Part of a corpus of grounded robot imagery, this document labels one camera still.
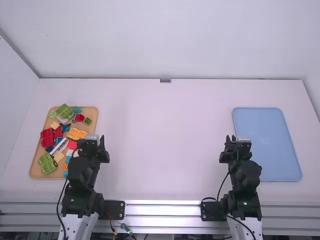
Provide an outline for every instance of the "black cable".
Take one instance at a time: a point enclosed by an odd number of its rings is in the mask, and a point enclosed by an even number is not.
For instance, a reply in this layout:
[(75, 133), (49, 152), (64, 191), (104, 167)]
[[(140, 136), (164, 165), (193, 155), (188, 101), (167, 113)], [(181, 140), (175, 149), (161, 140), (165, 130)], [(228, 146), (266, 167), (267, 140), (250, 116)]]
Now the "black cable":
[(64, 193), (64, 189), (65, 189), (65, 187), (66, 187), (67, 181), (68, 181), (68, 178), (65, 179), (63, 188), (62, 188), (61, 193), (60, 193), (59, 200), (58, 200), (58, 202), (57, 202), (57, 204), (56, 204), (56, 215), (58, 216), (59, 222), (60, 222), (60, 224), (61, 224), (61, 226), (62, 226), (62, 229), (63, 229), (63, 240), (66, 240), (66, 239), (67, 239), (66, 228), (65, 228), (65, 225), (64, 225), (64, 223), (62, 222), (62, 219), (61, 219), (61, 217), (60, 217), (58, 207), (59, 207), (59, 203), (60, 203), (62, 194)]
[(229, 215), (226, 215), (227, 218), (230, 218), (230, 219), (233, 219), (235, 220), (236, 222), (240, 223), (242, 226), (244, 226), (252, 235), (253, 237), (253, 240), (257, 240), (256, 239), (256, 236), (254, 235), (254, 233), (251, 231), (251, 229), (249, 227), (247, 227), (243, 222), (239, 221), (238, 219), (234, 218), (233, 216), (229, 216)]
[(198, 235), (194, 235), (194, 234), (189, 234), (190, 236), (194, 236), (194, 237), (197, 237), (199, 238), (200, 240), (224, 240), (224, 239), (230, 239), (232, 238), (232, 236), (227, 236), (227, 237), (224, 237), (224, 238), (201, 238), (201, 236), (198, 236)]
[(227, 177), (229, 176), (229, 172), (225, 175), (225, 177), (224, 177), (224, 179), (223, 179), (223, 181), (222, 181), (222, 183), (221, 183), (221, 186), (220, 186), (220, 188), (219, 188), (219, 191), (218, 191), (218, 195), (216, 196), (216, 200), (217, 200), (217, 202), (219, 202), (219, 195), (220, 195), (220, 191), (221, 191), (221, 189), (222, 189), (222, 186), (224, 185), (224, 183), (225, 183), (225, 181), (226, 181), (226, 179), (227, 179)]

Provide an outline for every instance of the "red lego brick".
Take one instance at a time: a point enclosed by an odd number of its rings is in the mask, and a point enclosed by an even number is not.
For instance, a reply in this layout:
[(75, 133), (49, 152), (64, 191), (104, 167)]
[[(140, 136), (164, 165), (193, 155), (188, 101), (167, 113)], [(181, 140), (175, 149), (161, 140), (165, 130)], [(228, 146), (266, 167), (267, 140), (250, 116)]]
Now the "red lego brick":
[(54, 130), (52, 128), (47, 128), (40, 133), (42, 138), (54, 137)]
[(69, 141), (67, 147), (70, 149), (75, 149), (77, 148), (77, 143), (75, 141)]
[(75, 115), (75, 120), (77, 122), (82, 122), (84, 119), (85, 119), (85, 116), (83, 116), (82, 114)]
[(54, 132), (54, 139), (63, 138), (64, 134), (62, 133), (62, 127), (58, 126), (58, 128)]
[(41, 140), (41, 146), (47, 148), (49, 146), (55, 145), (53, 137), (43, 137)]

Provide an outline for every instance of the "white wall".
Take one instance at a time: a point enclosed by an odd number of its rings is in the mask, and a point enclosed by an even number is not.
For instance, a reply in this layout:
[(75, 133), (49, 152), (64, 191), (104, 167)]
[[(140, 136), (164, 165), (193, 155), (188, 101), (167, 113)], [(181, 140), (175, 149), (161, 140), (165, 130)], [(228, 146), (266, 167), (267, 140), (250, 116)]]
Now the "white wall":
[(304, 79), (320, 116), (318, 0), (0, 0), (42, 77)]
[(0, 176), (6, 169), (39, 78), (0, 36)]

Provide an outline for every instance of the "toy block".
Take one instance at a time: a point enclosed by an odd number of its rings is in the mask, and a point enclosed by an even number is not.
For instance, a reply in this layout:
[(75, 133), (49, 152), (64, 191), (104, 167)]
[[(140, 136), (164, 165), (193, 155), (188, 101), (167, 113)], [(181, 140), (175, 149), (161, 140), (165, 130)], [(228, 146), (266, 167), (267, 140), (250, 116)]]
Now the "toy block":
[(83, 116), (82, 114), (75, 115), (75, 120), (77, 122), (82, 122), (84, 119), (85, 119), (85, 116)]
[(57, 115), (55, 118), (58, 119), (62, 124), (66, 124), (70, 119), (72, 119), (73, 115), (71, 114), (69, 117), (60, 117)]
[(90, 125), (91, 123), (92, 123), (92, 120), (90, 119), (90, 118), (88, 118), (88, 117), (86, 117), (85, 119), (84, 119), (84, 122), (83, 122), (85, 125)]
[(51, 111), (48, 113), (48, 116), (52, 119), (55, 119), (57, 115), (58, 115), (58, 113), (56, 113), (55, 111)]
[(40, 136), (42, 138), (53, 137), (54, 136), (54, 130), (52, 128), (47, 128), (47, 129), (43, 130), (40, 133)]
[(54, 146), (48, 146), (45, 151), (50, 153), (54, 149)]
[(55, 110), (55, 112), (57, 114), (59, 114), (59, 116), (63, 119), (65, 118), (69, 118), (70, 116), (72, 116), (73, 110), (71, 109), (71, 107), (69, 107), (67, 104), (62, 104), (57, 110)]
[(38, 159), (38, 163), (41, 166), (41, 172), (44, 175), (48, 175), (57, 169), (57, 163), (54, 161), (49, 153), (45, 153)]
[(70, 162), (70, 159), (71, 159), (71, 156), (67, 156), (66, 160), (65, 160), (65, 163), (68, 164)]
[(80, 114), (80, 113), (82, 113), (82, 107), (75, 106), (75, 107), (73, 108), (73, 112), (74, 112), (74, 114)]
[(67, 147), (70, 149), (76, 149), (77, 143), (75, 141), (69, 141)]
[(54, 160), (58, 163), (61, 159), (64, 158), (64, 154), (62, 152), (59, 152), (58, 154), (55, 155)]
[(57, 138), (55, 139), (55, 144), (60, 143), (60, 142), (62, 141), (62, 139), (64, 139), (64, 138), (63, 138), (63, 137), (57, 137)]
[(68, 163), (64, 163), (64, 164), (62, 165), (62, 170), (68, 171)]
[(62, 127), (62, 133), (64, 133), (64, 132), (69, 132), (69, 131), (70, 131), (71, 123), (66, 124), (66, 125), (63, 125), (62, 123), (60, 123), (60, 126)]
[(54, 130), (56, 130), (59, 126), (60, 126), (59, 123), (55, 121), (50, 125), (50, 127), (53, 128)]
[(54, 138), (62, 138), (64, 136), (63, 132), (62, 132), (62, 126), (59, 126), (56, 128), (56, 130), (54, 131)]
[(83, 139), (87, 135), (88, 133), (86, 131), (79, 130), (76, 127), (72, 127), (66, 137), (71, 140), (79, 140), (79, 139)]
[(64, 137), (61, 142), (54, 147), (54, 149), (50, 152), (50, 155), (56, 156), (57, 154), (61, 153), (68, 145), (68, 140)]
[(42, 138), (42, 140), (41, 140), (42, 147), (47, 148), (47, 147), (53, 146), (53, 145), (55, 145), (54, 138), (51, 138), (51, 137)]
[(55, 145), (54, 141), (54, 130), (52, 128), (47, 128), (40, 133), (42, 140), (40, 142), (41, 146), (47, 148), (49, 146)]

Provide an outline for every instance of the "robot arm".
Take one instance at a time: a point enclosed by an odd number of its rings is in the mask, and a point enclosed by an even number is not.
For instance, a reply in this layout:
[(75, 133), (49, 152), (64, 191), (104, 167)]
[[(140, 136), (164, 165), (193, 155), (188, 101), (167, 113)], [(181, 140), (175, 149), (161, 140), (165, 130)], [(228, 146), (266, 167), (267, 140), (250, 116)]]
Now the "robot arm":
[(77, 142), (80, 151), (68, 165), (58, 240), (89, 240), (99, 215), (106, 212), (103, 195), (94, 190), (100, 164), (110, 162), (104, 139), (89, 134)]
[(228, 164), (231, 178), (232, 190), (223, 196), (220, 206), (227, 214), (234, 240), (263, 239), (261, 207), (256, 191), (262, 168), (250, 160), (251, 144), (250, 139), (236, 138), (234, 135), (230, 139), (227, 136), (225, 149), (219, 157), (220, 163)]

